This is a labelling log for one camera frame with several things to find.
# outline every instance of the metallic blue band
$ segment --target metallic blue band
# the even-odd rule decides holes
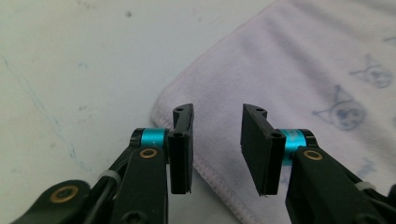
[[[291,165],[292,153],[298,147],[306,147],[306,140],[303,132],[298,129],[279,129],[286,135],[285,156],[283,158],[284,165]]]
[[[163,147],[165,129],[146,128],[140,140],[141,147]]]

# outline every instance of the white tabletop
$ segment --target white tabletop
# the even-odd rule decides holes
[[[163,88],[271,2],[2,1],[0,223],[59,182],[93,186]],[[196,173],[169,197],[170,223],[238,222]]]

